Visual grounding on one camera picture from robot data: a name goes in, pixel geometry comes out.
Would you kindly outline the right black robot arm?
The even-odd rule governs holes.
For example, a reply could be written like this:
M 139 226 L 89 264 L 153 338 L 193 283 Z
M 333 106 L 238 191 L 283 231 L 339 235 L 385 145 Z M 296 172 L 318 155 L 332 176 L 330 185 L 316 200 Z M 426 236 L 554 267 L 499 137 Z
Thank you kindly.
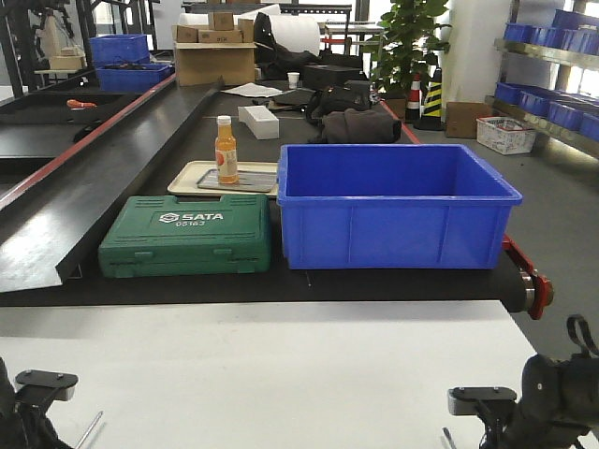
M 519 401 L 506 416 L 490 416 L 481 448 L 579 448 L 578 438 L 598 428 L 598 346 L 582 315 L 569 316 L 566 330 L 579 351 L 530 357 Z

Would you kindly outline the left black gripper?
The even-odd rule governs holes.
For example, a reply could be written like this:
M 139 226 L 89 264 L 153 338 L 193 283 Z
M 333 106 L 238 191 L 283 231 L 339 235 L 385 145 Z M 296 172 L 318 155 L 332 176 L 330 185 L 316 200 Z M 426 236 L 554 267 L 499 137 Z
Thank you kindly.
M 1 447 L 69 448 L 46 415 L 57 394 L 56 389 L 37 386 L 16 393 L 1 359 Z

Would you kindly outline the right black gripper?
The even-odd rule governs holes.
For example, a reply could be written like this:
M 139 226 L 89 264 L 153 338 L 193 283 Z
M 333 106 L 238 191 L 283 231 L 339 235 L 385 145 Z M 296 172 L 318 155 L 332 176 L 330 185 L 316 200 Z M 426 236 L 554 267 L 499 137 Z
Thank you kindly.
M 524 365 L 521 397 L 510 406 L 481 403 L 483 448 L 570 448 L 576 444 L 573 360 L 534 355 Z

